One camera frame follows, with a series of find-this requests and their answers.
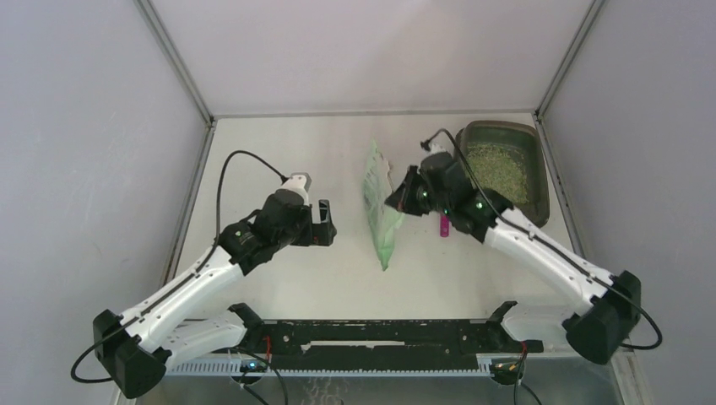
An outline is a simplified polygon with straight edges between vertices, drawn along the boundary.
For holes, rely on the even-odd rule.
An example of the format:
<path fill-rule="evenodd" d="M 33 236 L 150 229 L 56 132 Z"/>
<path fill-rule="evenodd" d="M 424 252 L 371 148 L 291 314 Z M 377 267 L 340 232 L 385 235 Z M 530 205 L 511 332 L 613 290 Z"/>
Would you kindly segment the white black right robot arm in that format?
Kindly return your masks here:
<path fill-rule="evenodd" d="M 526 265 L 566 297 L 569 306 L 556 330 L 592 363 L 608 363 L 642 318 L 636 275 L 615 275 L 558 244 L 502 194 L 475 185 L 448 152 L 411 165 L 385 203 L 413 216 L 443 213 L 457 231 Z"/>

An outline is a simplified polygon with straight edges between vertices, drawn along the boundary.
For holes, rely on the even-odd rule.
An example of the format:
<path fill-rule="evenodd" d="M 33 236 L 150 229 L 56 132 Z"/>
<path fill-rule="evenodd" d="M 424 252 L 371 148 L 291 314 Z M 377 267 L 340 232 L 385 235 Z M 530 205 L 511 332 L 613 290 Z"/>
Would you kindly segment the magenta plastic scoop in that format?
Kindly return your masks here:
<path fill-rule="evenodd" d="M 450 224 L 449 218 L 445 214 L 442 214 L 440 216 L 440 236 L 442 238 L 449 237 L 450 229 L 451 229 L 451 224 Z"/>

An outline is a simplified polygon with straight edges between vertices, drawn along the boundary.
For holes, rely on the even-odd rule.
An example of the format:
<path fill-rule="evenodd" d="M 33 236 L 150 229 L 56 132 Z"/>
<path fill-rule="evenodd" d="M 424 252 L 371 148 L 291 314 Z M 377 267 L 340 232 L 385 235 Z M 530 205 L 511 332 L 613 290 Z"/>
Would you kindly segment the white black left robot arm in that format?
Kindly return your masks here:
<path fill-rule="evenodd" d="M 269 262 L 287 246 L 331 246 L 337 230 L 330 202 L 318 202 L 312 222 L 306 192 L 280 188 L 260 209 L 227 225 L 189 269 L 148 299 L 115 314 L 104 310 L 92 322 L 95 357 L 124 397 L 149 392 L 168 370 L 219 348 L 258 349 L 263 328 L 233 307 L 182 327 L 190 313 L 223 288 Z"/>

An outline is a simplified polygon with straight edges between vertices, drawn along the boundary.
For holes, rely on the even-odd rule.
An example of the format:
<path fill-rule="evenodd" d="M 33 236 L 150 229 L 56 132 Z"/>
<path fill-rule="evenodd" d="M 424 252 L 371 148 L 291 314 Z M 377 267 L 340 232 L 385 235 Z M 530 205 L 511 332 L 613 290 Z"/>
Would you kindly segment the green cat litter bag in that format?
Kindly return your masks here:
<path fill-rule="evenodd" d="M 366 157 L 361 193 L 372 244 L 383 271 L 389 267 L 396 234 L 404 221 L 402 213 L 385 203 L 394 192 L 391 169 L 390 162 L 382 155 L 373 139 Z"/>

